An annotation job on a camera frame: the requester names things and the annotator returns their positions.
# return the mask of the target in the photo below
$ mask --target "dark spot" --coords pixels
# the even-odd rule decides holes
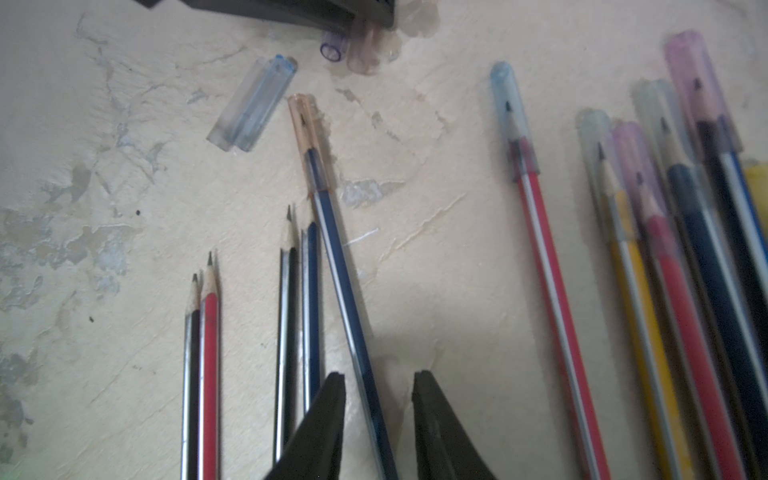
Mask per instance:
[[[0,463],[11,463],[13,449],[5,443],[0,445]]]

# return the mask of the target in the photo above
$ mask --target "red pencil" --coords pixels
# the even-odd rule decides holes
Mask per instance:
[[[642,178],[638,178],[643,223],[648,235],[650,254],[664,289],[667,310],[677,328],[678,344],[683,350],[690,377],[690,387],[698,402],[702,428],[718,478],[746,478],[736,435],[720,388],[701,318],[690,290],[677,241],[670,221],[659,207]]]
[[[208,253],[200,292],[200,480],[219,478],[219,293],[214,259]]]

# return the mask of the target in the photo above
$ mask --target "black pencil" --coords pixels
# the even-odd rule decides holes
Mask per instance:
[[[184,314],[184,397],[181,418],[181,480],[197,480],[197,416],[200,396],[200,286],[192,291]]]
[[[280,460],[291,434],[293,413],[293,350],[296,330],[296,235],[290,207],[280,244],[280,316],[277,324],[277,379],[273,463]]]

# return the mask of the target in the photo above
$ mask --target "blue pencil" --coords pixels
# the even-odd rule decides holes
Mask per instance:
[[[320,389],[320,311],[317,265],[317,225],[301,233],[301,293],[304,363],[304,413]]]
[[[694,95],[699,107],[697,133],[703,148],[703,165],[722,213],[746,304],[762,341],[763,352],[768,353],[768,256],[760,221],[731,141],[726,118],[720,115],[714,119],[708,113],[707,95],[701,81],[695,83]]]
[[[696,258],[717,332],[730,364],[750,439],[762,468],[768,467],[768,380],[757,340],[712,207],[694,165],[676,145],[662,118],[663,155],[672,198]]]

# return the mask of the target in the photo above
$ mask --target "beige surface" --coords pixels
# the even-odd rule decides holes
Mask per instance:
[[[613,476],[654,478],[574,118],[587,106],[632,118],[631,84],[666,74],[665,36],[698,28],[749,155],[764,158],[764,2],[443,0],[401,12],[402,46],[390,38],[392,61],[361,77],[319,55],[318,31],[175,0],[154,12],[128,0],[0,5],[0,472],[177,477],[181,317],[210,248],[223,286],[222,479],[268,471],[279,228],[306,187],[285,102],[249,154],[205,136],[254,59],[282,53],[299,62],[288,94],[314,94],[325,113],[347,237],[378,229],[350,250],[401,476],[415,478],[409,389],[425,368],[499,478],[578,476],[488,85],[506,59]],[[323,265],[326,363],[348,373],[343,478],[373,478]]]

